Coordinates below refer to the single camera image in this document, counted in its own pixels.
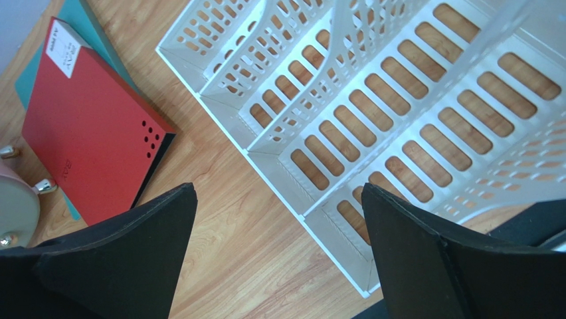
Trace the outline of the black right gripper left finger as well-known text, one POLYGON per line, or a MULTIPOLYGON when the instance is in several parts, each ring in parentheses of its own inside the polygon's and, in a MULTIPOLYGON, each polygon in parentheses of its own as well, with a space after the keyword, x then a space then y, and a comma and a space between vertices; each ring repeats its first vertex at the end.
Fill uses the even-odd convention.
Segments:
POLYGON ((183 183, 79 231, 1 251, 1 317, 167 318, 197 203, 183 183))

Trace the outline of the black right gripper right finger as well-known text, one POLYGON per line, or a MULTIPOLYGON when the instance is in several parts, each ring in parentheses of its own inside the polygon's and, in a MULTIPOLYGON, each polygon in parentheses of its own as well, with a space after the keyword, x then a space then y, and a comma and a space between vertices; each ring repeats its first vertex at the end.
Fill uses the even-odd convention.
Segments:
POLYGON ((485 235, 367 183, 362 208, 391 318, 564 318, 565 253, 485 235))

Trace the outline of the red file folder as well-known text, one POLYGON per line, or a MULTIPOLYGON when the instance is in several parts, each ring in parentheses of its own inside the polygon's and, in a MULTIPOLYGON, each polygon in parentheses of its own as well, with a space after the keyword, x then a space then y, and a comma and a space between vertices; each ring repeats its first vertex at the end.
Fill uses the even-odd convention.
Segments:
POLYGON ((136 206, 176 133, 54 17, 22 135, 85 223, 95 225, 136 206))

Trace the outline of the teal file folder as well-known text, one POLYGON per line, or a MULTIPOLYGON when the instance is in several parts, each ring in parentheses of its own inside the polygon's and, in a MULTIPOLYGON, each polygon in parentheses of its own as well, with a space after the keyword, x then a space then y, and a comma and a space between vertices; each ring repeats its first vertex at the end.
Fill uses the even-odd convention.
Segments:
MULTIPOLYGON (((130 85, 130 77, 128 76, 123 64, 120 62, 113 46, 110 44, 107 36, 102 30, 102 27, 96 19, 93 11, 85 1, 65 1, 59 14, 54 17, 68 23, 130 85)), ((48 20, 48 26, 50 24, 50 20, 54 17, 51 17, 48 20)), ((39 68, 44 43, 36 52, 30 65, 24 70, 20 78, 17 80, 17 92, 23 99, 26 112, 35 83, 37 70, 39 68)), ((65 194, 64 196, 69 204, 70 210, 79 214, 68 197, 65 194)))

